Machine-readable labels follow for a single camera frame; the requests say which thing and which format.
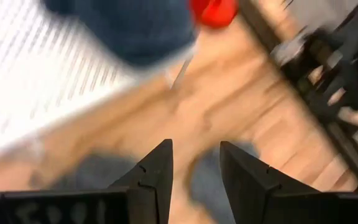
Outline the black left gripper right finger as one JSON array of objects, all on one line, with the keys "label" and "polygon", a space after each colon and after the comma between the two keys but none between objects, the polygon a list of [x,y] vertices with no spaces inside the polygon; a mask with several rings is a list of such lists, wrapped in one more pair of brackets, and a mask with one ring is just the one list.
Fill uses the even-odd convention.
[{"label": "black left gripper right finger", "polygon": [[288,197],[318,192],[228,141],[220,143],[219,161],[236,224],[295,224]]}]

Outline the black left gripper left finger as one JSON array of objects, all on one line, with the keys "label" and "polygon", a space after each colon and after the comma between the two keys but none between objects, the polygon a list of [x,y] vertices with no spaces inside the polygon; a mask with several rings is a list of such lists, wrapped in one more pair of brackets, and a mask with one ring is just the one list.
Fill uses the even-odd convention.
[{"label": "black left gripper left finger", "polygon": [[173,187],[173,141],[164,139],[109,188],[122,188],[126,224],[168,224]]}]

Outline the white perforated metal shelf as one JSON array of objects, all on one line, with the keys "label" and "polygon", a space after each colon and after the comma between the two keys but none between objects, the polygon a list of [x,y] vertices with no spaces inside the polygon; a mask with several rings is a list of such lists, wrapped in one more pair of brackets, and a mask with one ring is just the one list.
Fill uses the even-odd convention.
[{"label": "white perforated metal shelf", "polygon": [[0,0],[0,154],[181,63],[195,42],[139,67],[113,54],[77,17],[41,0]]}]

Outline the grey baseball cap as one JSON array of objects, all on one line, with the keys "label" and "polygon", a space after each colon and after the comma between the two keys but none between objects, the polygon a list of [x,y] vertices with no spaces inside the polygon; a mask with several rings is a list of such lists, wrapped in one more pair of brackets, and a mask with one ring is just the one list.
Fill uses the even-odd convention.
[{"label": "grey baseball cap", "polygon": [[[103,189],[136,165],[130,157],[90,154],[73,171],[60,177],[52,190]],[[195,160],[190,174],[190,196],[204,206],[218,224],[236,224],[221,177],[219,148],[212,147]]]}]

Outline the navy denim baseball cap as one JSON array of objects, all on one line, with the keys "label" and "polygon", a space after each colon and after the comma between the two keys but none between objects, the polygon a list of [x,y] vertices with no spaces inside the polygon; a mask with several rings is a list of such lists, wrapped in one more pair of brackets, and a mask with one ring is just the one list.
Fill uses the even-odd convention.
[{"label": "navy denim baseball cap", "polygon": [[117,57],[145,67],[196,40],[188,0],[41,0],[77,17]]}]

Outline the red desk lamp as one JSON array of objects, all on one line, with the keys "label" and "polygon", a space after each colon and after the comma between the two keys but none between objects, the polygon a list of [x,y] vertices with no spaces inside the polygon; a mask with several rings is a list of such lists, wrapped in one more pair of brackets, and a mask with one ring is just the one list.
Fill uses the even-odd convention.
[{"label": "red desk lamp", "polygon": [[197,24],[222,29],[231,24],[239,9],[237,0],[189,0]]}]

